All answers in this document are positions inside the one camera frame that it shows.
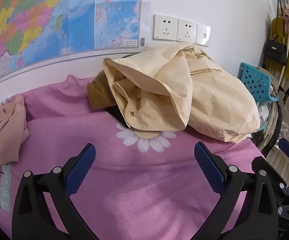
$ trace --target map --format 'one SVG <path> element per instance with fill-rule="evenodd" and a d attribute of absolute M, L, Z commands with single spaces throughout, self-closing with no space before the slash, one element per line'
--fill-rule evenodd
<path fill-rule="evenodd" d="M 142 0 L 0 0 L 0 78 L 87 51 L 139 48 Z"/>

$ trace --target peach garment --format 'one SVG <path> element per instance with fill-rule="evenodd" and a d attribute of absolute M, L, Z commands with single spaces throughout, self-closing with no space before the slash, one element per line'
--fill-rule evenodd
<path fill-rule="evenodd" d="M 19 161 L 20 146 L 30 136 L 25 118 L 22 95 L 16 95 L 13 102 L 0 106 L 0 165 Z"/>

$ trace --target bed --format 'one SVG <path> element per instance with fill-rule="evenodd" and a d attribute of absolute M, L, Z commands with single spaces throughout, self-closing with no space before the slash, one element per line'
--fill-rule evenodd
<path fill-rule="evenodd" d="M 31 135 L 19 162 L 0 166 L 0 227 L 11 237 L 13 204 L 25 171 L 50 172 L 92 143 L 96 160 L 71 200 L 101 240 L 190 239 L 219 199 L 195 160 L 195 144 L 203 141 L 246 172 L 261 153 L 249 139 L 225 143 L 191 127 L 144 138 L 91 107 L 86 84 L 92 80 L 69 76 L 23 93 Z M 225 231 L 233 227 L 244 197 L 241 193 Z M 46 199 L 57 228 L 66 231 L 50 196 Z"/>

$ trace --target white flower print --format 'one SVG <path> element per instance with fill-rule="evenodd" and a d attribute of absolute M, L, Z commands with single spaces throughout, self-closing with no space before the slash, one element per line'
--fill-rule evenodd
<path fill-rule="evenodd" d="M 138 150 L 145 153 L 151 146 L 156 152 L 163 152 L 164 148 L 169 148 L 171 143 L 167 138 L 176 138 L 170 131 L 140 131 L 125 128 L 121 123 L 117 123 L 117 128 L 121 131 L 117 133 L 117 138 L 124 139 L 125 146 L 134 145 L 138 142 Z"/>

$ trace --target cream jacket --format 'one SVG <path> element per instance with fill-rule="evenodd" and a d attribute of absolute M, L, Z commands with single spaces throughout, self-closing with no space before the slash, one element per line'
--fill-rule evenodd
<path fill-rule="evenodd" d="M 195 44 L 106 58 L 103 69 L 126 123 L 135 129 L 176 131 L 189 124 L 212 138 L 237 143 L 259 128 L 249 91 Z"/>

